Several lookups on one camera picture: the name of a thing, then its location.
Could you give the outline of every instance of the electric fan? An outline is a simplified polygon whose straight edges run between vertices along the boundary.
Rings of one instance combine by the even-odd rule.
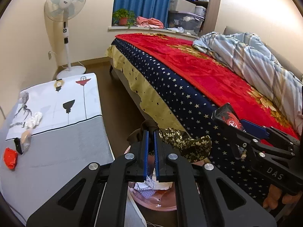
[[[84,66],[71,66],[69,56],[69,28],[68,20],[80,13],[86,0],[46,0],[44,11],[48,18],[56,22],[63,22],[63,38],[67,55],[68,68],[57,75],[57,79],[63,79],[70,76],[85,73]]]

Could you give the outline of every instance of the headboard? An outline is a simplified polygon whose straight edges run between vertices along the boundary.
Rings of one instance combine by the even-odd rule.
[[[231,34],[236,34],[236,33],[244,33],[244,32],[234,29],[230,26],[227,26],[223,32],[224,35],[231,35]],[[287,60],[285,57],[283,57],[277,51],[272,49],[269,45],[266,45],[265,43],[264,43],[264,45],[277,58],[277,60],[281,64],[281,66],[283,66],[286,70],[292,72],[299,80],[302,81],[303,73],[298,68],[296,68],[289,60]]]

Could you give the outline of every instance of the red floral blanket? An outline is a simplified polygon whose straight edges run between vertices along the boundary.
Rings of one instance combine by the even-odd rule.
[[[162,34],[116,36],[155,57],[218,106],[229,102],[240,119],[273,126],[298,138],[273,103],[218,61],[192,47],[192,41]]]

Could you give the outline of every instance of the dark brown floor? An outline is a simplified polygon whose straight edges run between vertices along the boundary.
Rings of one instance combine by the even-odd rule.
[[[129,96],[118,76],[109,73],[110,63],[104,62],[87,66],[86,73],[97,76],[102,115],[107,136],[114,156],[124,154],[129,144],[128,136],[140,128],[144,118]],[[153,211],[138,205],[146,221],[164,227],[177,226],[176,211]]]

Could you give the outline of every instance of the silver screw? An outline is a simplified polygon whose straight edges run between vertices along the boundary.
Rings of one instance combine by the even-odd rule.
[[[98,164],[97,163],[91,163],[89,166],[88,166],[88,168],[90,169],[90,170],[96,170],[97,168],[98,168]]]
[[[205,164],[204,168],[208,171],[211,171],[214,169],[214,165],[211,163],[207,163],[207,164]]]
[[[176,154],[169,154],[169,159],[177,159],[178,155]]]
[[[133,159],[134,158],[134,154],[133,153],[127,153],[124,157],[126,159]]]

